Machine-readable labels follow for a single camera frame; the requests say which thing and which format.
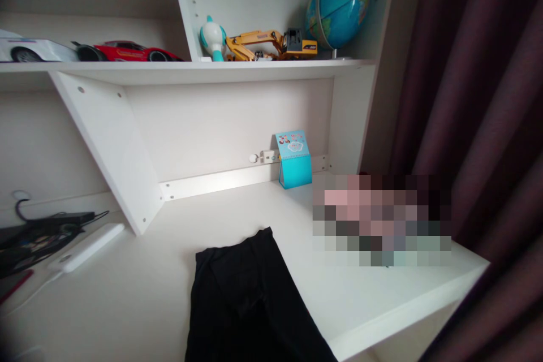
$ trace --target white power bank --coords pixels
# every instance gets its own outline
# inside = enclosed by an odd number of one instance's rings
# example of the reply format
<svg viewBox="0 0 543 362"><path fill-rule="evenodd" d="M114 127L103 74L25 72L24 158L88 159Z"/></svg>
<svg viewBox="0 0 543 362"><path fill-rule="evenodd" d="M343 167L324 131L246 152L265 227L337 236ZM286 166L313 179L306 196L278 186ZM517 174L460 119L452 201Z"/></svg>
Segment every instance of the white power bank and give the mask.
<svg viewBox="0 0 543 362"><path fill-rule="evenodd" d="M122 223L106 223L61 257L52 261L47 268L63 273L72 272L123 230L124 224Z"/></svg>

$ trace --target white toy car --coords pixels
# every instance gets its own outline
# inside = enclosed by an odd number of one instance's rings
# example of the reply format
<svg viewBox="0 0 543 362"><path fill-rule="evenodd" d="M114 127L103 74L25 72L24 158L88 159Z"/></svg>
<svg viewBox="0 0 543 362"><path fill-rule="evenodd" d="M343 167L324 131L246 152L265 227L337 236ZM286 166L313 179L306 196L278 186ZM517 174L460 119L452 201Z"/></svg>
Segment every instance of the white toy car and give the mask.
<svg viewBox="0 0 543 362"><path fill-rule="evenodd" d="M0 29L0 62L79 61L77 53L64 45L22 36Z"/></svg>

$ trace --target blue desk calendar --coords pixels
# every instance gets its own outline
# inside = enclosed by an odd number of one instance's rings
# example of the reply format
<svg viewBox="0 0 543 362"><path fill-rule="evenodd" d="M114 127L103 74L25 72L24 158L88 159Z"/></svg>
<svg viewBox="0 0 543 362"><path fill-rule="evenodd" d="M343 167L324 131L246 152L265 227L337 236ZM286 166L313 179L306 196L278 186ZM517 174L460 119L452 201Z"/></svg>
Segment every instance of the blue desk calendar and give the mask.
<svg viewBox="0 0 543 362"><path fill-rule="evenodd" d="M304 131L277 133L275 138L281 155L279 183L284 189L311 184L311 155Z"/></svg>

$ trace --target yellow toy excavator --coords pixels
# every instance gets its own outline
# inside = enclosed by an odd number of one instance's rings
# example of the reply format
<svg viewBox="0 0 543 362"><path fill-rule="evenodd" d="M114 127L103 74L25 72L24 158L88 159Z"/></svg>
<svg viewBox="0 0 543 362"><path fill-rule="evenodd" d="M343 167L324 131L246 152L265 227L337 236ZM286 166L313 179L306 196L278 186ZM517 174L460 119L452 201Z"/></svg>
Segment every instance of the yellow toy excavator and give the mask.
<svg viewBox="0 0 543 362"><path fill-rule="evenodd" d="M261 51L253 52L246 45L271 42L278 55L264 54ZM228 55L229 61L258 61L261 58L278 59L307 59L317 55L317 41L302 40L301 30L289 28L284 35L277 30L251 31L237 37L226 38L226 45L234 53Z"/></svg>

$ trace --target globe stand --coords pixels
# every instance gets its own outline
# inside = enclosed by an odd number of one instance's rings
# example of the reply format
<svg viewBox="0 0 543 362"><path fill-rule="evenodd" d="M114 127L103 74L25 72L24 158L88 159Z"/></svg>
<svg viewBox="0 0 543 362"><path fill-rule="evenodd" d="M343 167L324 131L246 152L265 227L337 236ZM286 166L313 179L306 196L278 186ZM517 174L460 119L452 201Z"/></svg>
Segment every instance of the globe stand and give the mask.
<svg viewBox="0 0 543 362"><path fill-rule="evenodd" d="M321 38L324 40L324 43L328 47L328 49L332 51L332 59L336 59L338 61L344 61L345 59L352 59L351 57L338 57L337 48L332 47L330 43L328 42L328 38L326 38L326 34L324 33L324 28L322 26L322 21L321 21L321 0L315 0L315 13L317 14L318 31L321 35Z"/></svg>

